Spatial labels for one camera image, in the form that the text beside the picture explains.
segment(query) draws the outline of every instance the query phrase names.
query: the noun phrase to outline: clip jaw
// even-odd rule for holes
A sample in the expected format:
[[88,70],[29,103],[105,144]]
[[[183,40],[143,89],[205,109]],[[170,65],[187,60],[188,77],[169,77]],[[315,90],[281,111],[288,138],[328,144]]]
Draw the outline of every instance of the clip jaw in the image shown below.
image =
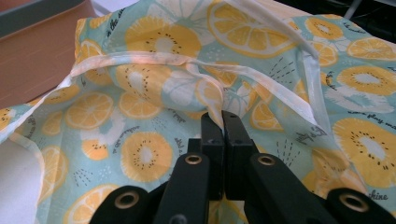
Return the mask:
[[223,111],[224,137],[208,114],[201,139],[190,139],[172,176],[150,193],[126,186],[102,202],[91,224],[207,223],[208,203],[223,192],[245,201],[250,224],[386,223],[396,219],[367,196],[334,189],[327,200],[310,193],[279,158],[259,153],[235,114]]

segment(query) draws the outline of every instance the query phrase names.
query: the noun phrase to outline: kiwi slice print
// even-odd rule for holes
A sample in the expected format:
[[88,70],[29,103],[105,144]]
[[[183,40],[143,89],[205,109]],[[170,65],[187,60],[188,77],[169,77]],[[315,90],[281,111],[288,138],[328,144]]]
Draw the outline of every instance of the kiwi slice print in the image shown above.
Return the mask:
[[125,64],[116,68],[116,78],[120,87],[132,95],[162,105],[163,83],[171,72],[163,65]]
[[101,145],[97,139],[84,140],[82,142],[82,151],[94,161],[100,161],[108,157],[106,144]]
[[0,131],[7,127],[14,115],[15,111],[11,108],[0,109]]
[[337,25],[318,18],[309,18],[306,20],[305,26],[312,33],[312,35],[321,38],[338,39],[344,35],[341,28],[339,28]]
[[66,102],[79,93],[79,86],[73,85],[57,91],[53,91],[44,101],[45,105],[54,105]]
[[196,57],[201,49],[193,31],[155,17],[137,20],[127,29],[125,42],[130,51],[165,52],[190,57]]
[[338,145],[363,180],[375,188],[396,183],[396,135],[364,119],[341,119],[332,127]]
[[357,91],[378,95],[392,95],[396,92],[396,76],[381,67],[355,66],[343,70],[337,81]]
[[133,133],[121,147],[121,168],[138,182],[159,179],[170,168],[172,148],[159,133]]

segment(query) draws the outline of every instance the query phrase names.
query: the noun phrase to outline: lemon slice print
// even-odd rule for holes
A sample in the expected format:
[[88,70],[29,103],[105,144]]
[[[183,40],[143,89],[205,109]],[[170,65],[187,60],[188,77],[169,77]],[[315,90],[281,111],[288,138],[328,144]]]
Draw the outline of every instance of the lemon slice print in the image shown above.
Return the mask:
[[312,46],[319,54],[319,65],[321,67],[327,67],[337,63],[338,54],[336,49],[320,42],[312,42]]
[[[85,59],[98,55],[105,55],[102,48],[95,41],[85,39],[81,43],[80,54],[78,55],[76,62],[81,63]],[[105,67],[94,68],[87,71],[85,73],[85,78],[100,86],[108,85],[113,82]]]
[[341,119],[332,127],[339,146],[372,187],[396,184],[396,135],[363,119]]
[[47,120],[44,122],[41,131],[43,134],[53,136],[61,132],[62,111],[53,112],[48,115]]
[[66,124],[75,129],[94,129],[102,125],[113,111],[110,96],[93,91],[79,97],[66,111]]
[[319,18],[309,18],[305,21],[305,26],[312,35],[326,39],[334,40],[344,35],[343,30],[341,30],[340,27]]
[[349,56],[362,59],[376,59],[393,61],[396,53],[383,40],[376,37],[367,37],[353,41],[347,47],[346,53]]
[[97,139],[82,141],[81,148],[84,154],[91,160],[100,161],[108,157],[106,144],[100,144]]
[[157,180],[169,170],[172,152],[159,133],[133,133],[121,148],[122,171],[135,181]]
[[103,17],[98,17],[98,18],[93,18],[90,20],[90,27],[92,29],[98,28],[100,25],[102,25],[105,21],[108,21],[108,19],[111,17],[112,13],[107,14]]
[[[216,62],[216,64],[238,65],[238,63],[233,62]],[[220,81],[225,88],[230,88],[237,79],[237,74],[232,72],[225,72],[216,67],[204,66],[204,69],[213,76],[215,76],[216,79]]]
[[166,52],[196,57],[201,49],[197,35],[190,29],[168,24],[160,18],[137,20],[125,33],[128,50]]
[[0,131],[5,129],[15,116],[15,110],[11,108],[0,109]]
[[305,90],[305,86],[302,80],[298,81],[293,90],[298,96],[309,103],[308,92]]
[[64,214],[64,224],[90,223],[99,205],[117,188],[113,184],[100,185],[79,197]]
[[124,90],[154,105],[162,105],[163,83],[171,76],[163,65],[125,64],[116,69],[117,81]]
[[258,130],[282,131],[282,127],[265,101],[260,101],[253,108],[250,116],[250,125]]
[[295,47],[286,35],[226,3],[209,8],[208,25],[221,44],[249,57],[271,58]]
[[41,153],[43,154],[45,170],[39,202],[47,199],[64,183],[69,165],[68,159],[57,146],[45,147]]
[[63,89],[59,89],[57,91],[53,91],[45,100],[45,105],[54,105],[66,102],[71,100],[79,93],[79,86],[72,85],[69,87],[65,87]]
[[123,93],[120,97],[119,108],[123,115],[131,119],[151,119],[162,110],[159,106],[129,92]]
[[392,95],[396,92],[396,76],[376,66],[355,66],[343,70],[337,81],[356,89],[378,95]]

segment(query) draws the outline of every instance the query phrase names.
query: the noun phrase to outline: yellow fruit print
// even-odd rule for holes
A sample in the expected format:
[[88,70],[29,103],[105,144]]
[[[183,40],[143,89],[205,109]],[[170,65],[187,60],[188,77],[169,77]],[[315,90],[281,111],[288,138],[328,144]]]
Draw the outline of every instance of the yellow fruit print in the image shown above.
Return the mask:
[[125,42],[130,51],[166,52],[193,58],[201,49],[197,35],[189,28],[155,17],[137,20],[126,30]]
[[138,182],[158,180],[170,168],[173,150],[159,133],[133,133],[121,147],[121,168]]
[[396,184],[396,135],[364,119],[341,119],[332,127],[338,145],[365,183],[375,188]]
[[153,105],[163,104],[163,83],[172,70],[163,65],[125,64],[116,69],[116,78],[121,88],[134,97],[142,98]]
[[306,20],[305,26],[312,35],[326,39],[334,40],[344,35],[341,28],[337,25],[318,18],[309,18]]
[[93,91],[79,97],[66,111],[66,124],[71,128],[89,130],[102,125],[113,111],[113,99]]
[[[76,58],[76,62],[81,63],[85,59],[99,55],[105,55],[102,48],[95,41],[85,39],[81,43],[80,53]],[[108,74],[107,68],[105,67],[94,68],[87,71],[85,73],[85,78],[99,86],[105,86],[113,83],[110,75]]]
[[222,45],[249,57],[271,58],[296,46],[288,36],[223,2],[209,8],[208,25]]
[[48,136],[54,136],[61,132],[62,111],[56,111],[48,115],[48,118],[43,124],[41,131]]
[[68,100],[71,100],[79,93],[79,86],[72,85],[69,87],[65,87],[59,89],[57,91],[53,91],[45,100],[45,105],[55,105],[59,103],[64,103]]
[[359,176],[352,172],[342,151],[315,147],[312,159],[315,170],[303,179],[303,183],[317,195],[326,197],[330,190],[338,188],[366,191]]
[[[226,65],[238,65],[238,63],[233,62],[216,62],[216,64],[226,64]],[[211,66],[204,66],[204,69],[208,71],[211,75],[215,76],[215,78],[225,87],[230,88],[237,79],[237,74],[232,72],[225,72],[221,69]]]
[[312,42],[312,46],[319,54],[319,65],[321,67],[327,67],[337,63],[338,53],[336,49],[320,42]]
[[211,81],[202,78],[196,83],[194,94],[198,101],[206,106],[210,118],[221,127],[223,102],[221,89]]
[[338,16],[338,15],[334,15],[334,14],[327,14],[327,15],[321,15],[322,17],[326,18],[326,19],[331,19],[331,20],[340,20],[343,17]]
[[11,108],[0,109],[0,131],[5,129],[15,116],[15,110]]
[[305,90],[305,85],[302,80],[298,81],[293,90],[298,96],[309,103],[308,92]]
[[376,37],[366,37],[355,40],[346,49],[349,56],[362,59],[375,59],[383,61],[393,61],[396,53],[384,41]]
[[104,184],[91,189],[79,197],[64,214],[64,224],[87,224],[90,223],[93,214],[105,198],[117,185]]
[[207,111],[200,111],[200,112],[184,112],[189,118],[191,119],[201,119],[202,115],[204,113],[207,113]]
[[82,141],[82,151],[93,161],[100,161],[108,157],[106,144],[100,144],[99,140],[84,140]]
[[378,95],[392,95],[396,92],[396,76],[381,67],[349,67],[338,75],[337,81],[357,91]]
[[263,131],[282,131],[282,127],[265,101],[260,101],[250,116],[250,125]]
[[161,107],[129,92],[121,95],[119,108],[123,115],[131,119],[152,119],[162,111]]
[[69,161],[57,146],[48,146],[41,151],[44,159],[44,180],[39,197],[41,203],[57,190],[66,179]]
[[93,18],[90,20],[90,27],[92,29],[98,28],[100,25],[102,25],[105,21],[108,21],[108,19],[111,17],[112,13],[107,14],[103,17],[98,17],[98,18]]

